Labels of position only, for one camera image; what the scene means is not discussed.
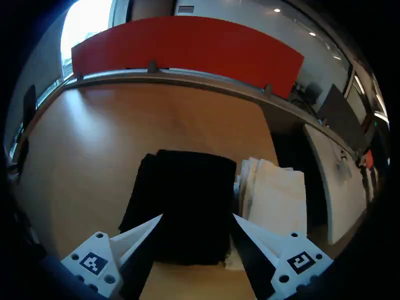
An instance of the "white folded towel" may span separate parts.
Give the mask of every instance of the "white folded towel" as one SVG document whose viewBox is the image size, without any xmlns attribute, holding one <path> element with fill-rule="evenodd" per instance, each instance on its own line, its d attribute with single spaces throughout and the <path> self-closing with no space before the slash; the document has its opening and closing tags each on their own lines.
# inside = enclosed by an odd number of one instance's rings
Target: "white folded towel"
<svg viewBox="0 0 400 300">
<path fill-rule="evenodd" d="M 302 172 L 250 157 L 243 160 L 234 186 L 242 218 L 281 236 L 292 232 L 307 234 L 306 187 Z M 243 270 L 232 242 L 230 248 L 225 268 Z"/>
</svg>

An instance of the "black folded garment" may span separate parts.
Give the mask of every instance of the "black folded garment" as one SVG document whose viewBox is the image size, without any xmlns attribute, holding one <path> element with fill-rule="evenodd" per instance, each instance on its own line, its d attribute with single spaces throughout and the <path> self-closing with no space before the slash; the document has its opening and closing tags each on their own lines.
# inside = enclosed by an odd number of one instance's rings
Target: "black folded garment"
<svg viewBox="0 0 400 300">
<path fill-rule="evenodd" d="M 229 248 L 236 163 L 206 153 L 159 150 L 142 160 L 119 226 L 128 231 L 160 214 L 155 259 L 216 265 Z"/>
</svg>

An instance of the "desk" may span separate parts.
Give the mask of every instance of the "desk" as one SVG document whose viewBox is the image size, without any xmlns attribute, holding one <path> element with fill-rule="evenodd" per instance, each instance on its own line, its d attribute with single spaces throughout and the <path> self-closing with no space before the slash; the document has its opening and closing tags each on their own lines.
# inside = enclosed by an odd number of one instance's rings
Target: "desk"
<svg viewBox="0 0 400 300">
<path fill-rule="evenodd" d="M 304 125 L 304 132 L 321 173 L 328 214 L 328 241 L 334 244 L 349 231 L 367 208 L 363 177 L 347 153 L 351 177 L 344 179 L 338 170 L 341 148 L 309 125 Z"/>
<path fill-rule="evenodd" d="M 278 165 L 261 109 L 226 94 L 124 83 L 63 92 L 35 124 L 17 190 L 39 239 L 60 259 L 96 231 L 117 235 L 138 167 L 158 149 Z M 242 271 L 155 263 L 141 299 L 254 299 Z"/>
</svg>

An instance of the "red panel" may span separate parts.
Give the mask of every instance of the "red panel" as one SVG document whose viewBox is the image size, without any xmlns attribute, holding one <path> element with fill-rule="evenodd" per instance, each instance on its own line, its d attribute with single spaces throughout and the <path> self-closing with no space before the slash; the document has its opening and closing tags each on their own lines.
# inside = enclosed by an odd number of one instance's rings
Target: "red panel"
<svg viewBox="0 0 400 300">
<path fill-rule="evenodd" d="M 287 98 L 304 57 L 257 30 L 214 18 L 166 16 L 110 28 L 72 48 L 75 74 L 180 68 L 226 76 Z"/>
</svg>

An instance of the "ceiling light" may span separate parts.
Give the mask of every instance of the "ceiling light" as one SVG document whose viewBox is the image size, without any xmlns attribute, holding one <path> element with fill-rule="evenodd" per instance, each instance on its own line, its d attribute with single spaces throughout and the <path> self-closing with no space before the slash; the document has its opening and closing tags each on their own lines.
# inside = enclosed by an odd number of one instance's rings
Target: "ceiling light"
<svg viewBox="0 0 400 300">
<path fill-rule="evenodd" d="M 387 125 L 389 125 L 389 119 L 387 117 L 385 117 L 383 114 L 381 114 L 379 111 L 375 111 L 374 115 L 375 115 L 375 117 L 378 117 L 378 118 L 384 120 L 387 123 Z"/>
<path fill-rule="evenodd" d="M 355 75 L 354 76 L 355 81 L 357 81 L 359 88 L 361 89 L 361 93 L 363 93 L 364 95 L 366 94 L 366 92 L 364 91 L 363 85 L 361 84 L 361 81 L 359 80 L 359 78 Z"/>
</svg>

